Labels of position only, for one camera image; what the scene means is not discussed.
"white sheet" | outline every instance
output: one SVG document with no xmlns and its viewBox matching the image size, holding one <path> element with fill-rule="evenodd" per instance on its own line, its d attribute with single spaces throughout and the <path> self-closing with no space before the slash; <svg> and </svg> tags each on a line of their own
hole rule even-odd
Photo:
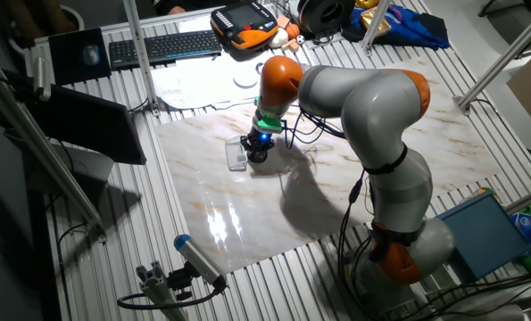
<svg viewBox="0 0 531 321">
<path fill-rule="evenodd" d="M 176 109 L 191 109 L 209 105 L 238 102 L 259 94 L 256 67 L 265 63 L 271 53 L 262 53 L 246 61 L 236 62 L 228 54 L 222 56 L 185 59 L 175 67 L 152 70 L 156 95 Z M 256 83 L 250 88 L 236 85 L 234 77 L 246 75 Z"/>
</svg>

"keyboard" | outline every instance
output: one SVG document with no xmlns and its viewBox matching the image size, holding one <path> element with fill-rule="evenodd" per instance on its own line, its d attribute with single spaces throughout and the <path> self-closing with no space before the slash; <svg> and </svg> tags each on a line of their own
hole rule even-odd
<svg viewBox="0 0 531 321">
<path fill-rule="evenodd" d="M 221 45 L 213 31 L 183 32 L 145 38 L 150 64 L 163 64 L 177 59 L 221 53 Z M 133 40 L 108 45 L 113 70 L 138 67 L 137 50 Z"/>
</svg>

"orange joint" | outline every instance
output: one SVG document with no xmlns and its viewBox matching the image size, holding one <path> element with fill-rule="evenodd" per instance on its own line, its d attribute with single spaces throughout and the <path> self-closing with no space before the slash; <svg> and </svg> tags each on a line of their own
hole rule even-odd
<svg viewBox="0 0 531 321">
<path fill-rule="evenodd" d="M 411 70 L 399 70 L 403 73 L 405 73 L 408 77 L 410 77 L 411 81 L 414 82 L 414 85 L 416 85 L 416 88 L 419 92 L 419 100 L 421 101 L 421 113 L 420 117 L 424 116 L 424 114 L 427 111 L 427 107 L 429 106 L 430 101 L 430 92 L 429 92 L 429 84 L 424 76 L 422 74 L 411 71 Z"/>
</svg>

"marble surface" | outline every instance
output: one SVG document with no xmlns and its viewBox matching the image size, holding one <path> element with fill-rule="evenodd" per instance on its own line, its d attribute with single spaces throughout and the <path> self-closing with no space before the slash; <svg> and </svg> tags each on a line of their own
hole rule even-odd
<svg viewBox="0 0 531 321">
<path fill-rule="evenodd" d="M 427 113 L 404 132 L 403 140 L 427 160 L 434 195 L 499 172 L 433 66 L 412 60 L 391 68 L 415 70 L 430 84 Z M 289 150 L 283 134 L 274 138 L 277 146 L 264 163 L 230 172 L 225 142 L 249 132 L 254 110 L 247 104 L 157 128 L 189 233 L 225 272 L 337 233 L 362 170 L 345 140 L 327 134 L 314 144 L 295 139 Z M 287 113 L 290 127 L 297 115 L 296 108 Z M 301 119 L 298 128 L 308 132 L 314 126 Z M 351 225 L 372 220 L 365 195 L 363 187 Z"/>
</svg>

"robotic arm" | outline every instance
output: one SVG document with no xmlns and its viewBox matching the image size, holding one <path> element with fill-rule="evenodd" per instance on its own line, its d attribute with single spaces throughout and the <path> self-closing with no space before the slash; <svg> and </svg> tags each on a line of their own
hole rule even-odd
<svg viewBox="0 0 531 321">
<path fill-rule="evenodd" d="M 422 220 L 432 195 L 431 174 L 424 158 L 402 141 L 403 131 L 429 105 L 426 79 L 408 70 L 327 66 L 303 73 L 289 58 L 273 57 L 263 68 L 244 144 L 250 161 L 265 161 L 273 147 L 270 135 L 282 131 L 280 119 L 296 98 L 311 115 L 341 118 L 346 140 L 369 173 L 376 246 L 359 267 L 360 287 L 413 284 L 445 263 L 454 248 L 452 233 L 440 220 Z"/>
</svg>

